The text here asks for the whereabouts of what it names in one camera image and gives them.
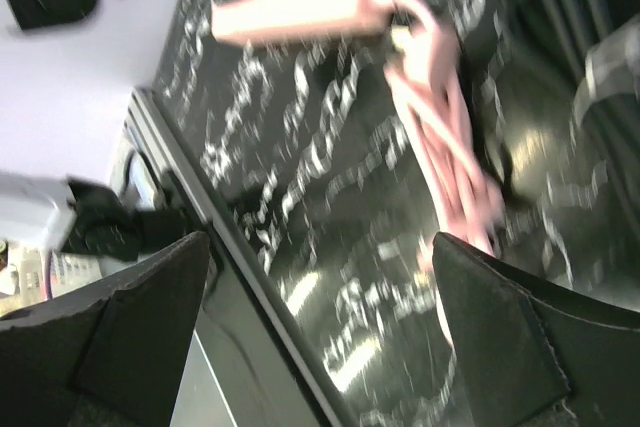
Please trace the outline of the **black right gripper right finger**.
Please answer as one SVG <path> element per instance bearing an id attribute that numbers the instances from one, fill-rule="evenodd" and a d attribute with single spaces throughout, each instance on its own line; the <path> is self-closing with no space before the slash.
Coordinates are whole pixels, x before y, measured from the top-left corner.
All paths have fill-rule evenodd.
<path id="1" fill-rule="evenodd" d="M 433 267 L 478 426 L 636 426 L 639 315 L 449 234 Z"/>

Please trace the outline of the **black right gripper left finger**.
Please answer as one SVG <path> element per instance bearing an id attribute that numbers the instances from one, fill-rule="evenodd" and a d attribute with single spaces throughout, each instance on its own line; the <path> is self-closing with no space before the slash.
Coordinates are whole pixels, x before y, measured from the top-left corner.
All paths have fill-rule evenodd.
<path id="1" fill-rule="evenodd" d="M 1 319 L 4 426 L 167 426 L 210 261 L 194 233 Z"/>

